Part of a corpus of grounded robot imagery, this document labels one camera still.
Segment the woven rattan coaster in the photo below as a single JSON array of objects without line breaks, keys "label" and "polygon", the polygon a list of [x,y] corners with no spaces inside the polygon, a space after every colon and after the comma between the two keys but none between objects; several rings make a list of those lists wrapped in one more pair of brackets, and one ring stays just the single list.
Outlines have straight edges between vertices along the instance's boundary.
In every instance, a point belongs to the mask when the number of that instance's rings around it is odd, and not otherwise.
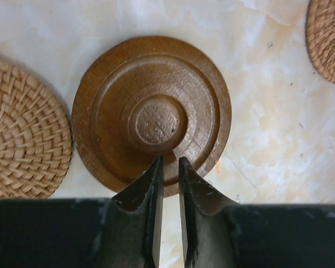
[{"label": "woven rattan coaster", "polygon": [[69,119],[56,95],[0,58],[0,199],[50,197],[72,151]]},{"label": "woven rattan coaster", "polygon": [[335,0],[309,2],[305,39],[315,69],[325,79],[335,83]]}]

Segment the dark brown wooden coaster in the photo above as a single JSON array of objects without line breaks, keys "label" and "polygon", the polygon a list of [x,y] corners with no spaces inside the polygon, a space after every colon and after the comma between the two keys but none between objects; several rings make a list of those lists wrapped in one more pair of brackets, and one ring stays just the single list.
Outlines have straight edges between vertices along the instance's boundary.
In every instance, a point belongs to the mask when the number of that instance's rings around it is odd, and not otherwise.
[{"label": "dark brown wooden coaster", "polygon": [[112,47],[86,70],[72,107],[80,158],[104,186],[119,192],[164,158],[164,195],[178,193],[178,162],[200,176],[216,165],[231,129],[227,84],[195,46],[140,36]]}]

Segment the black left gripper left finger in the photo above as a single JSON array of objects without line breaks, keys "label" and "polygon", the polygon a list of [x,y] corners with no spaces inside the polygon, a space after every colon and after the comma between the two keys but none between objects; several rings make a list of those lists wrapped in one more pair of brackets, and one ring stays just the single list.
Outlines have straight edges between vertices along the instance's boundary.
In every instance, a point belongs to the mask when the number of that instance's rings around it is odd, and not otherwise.
[{"label": "black left gripper left finger", "polygon": [[158,267],[164,159],[111,198],[0,200],[0,267]]}]

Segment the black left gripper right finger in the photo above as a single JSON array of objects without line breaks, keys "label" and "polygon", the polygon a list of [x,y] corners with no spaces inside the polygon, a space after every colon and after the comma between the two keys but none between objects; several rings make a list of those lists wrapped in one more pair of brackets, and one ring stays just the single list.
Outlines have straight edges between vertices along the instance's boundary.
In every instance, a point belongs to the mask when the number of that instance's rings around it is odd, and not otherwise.
[{"label": "black left gripper right finger", "polygon": [[238,204],[179,159],[185,267],[335,267],[335,205]]}]

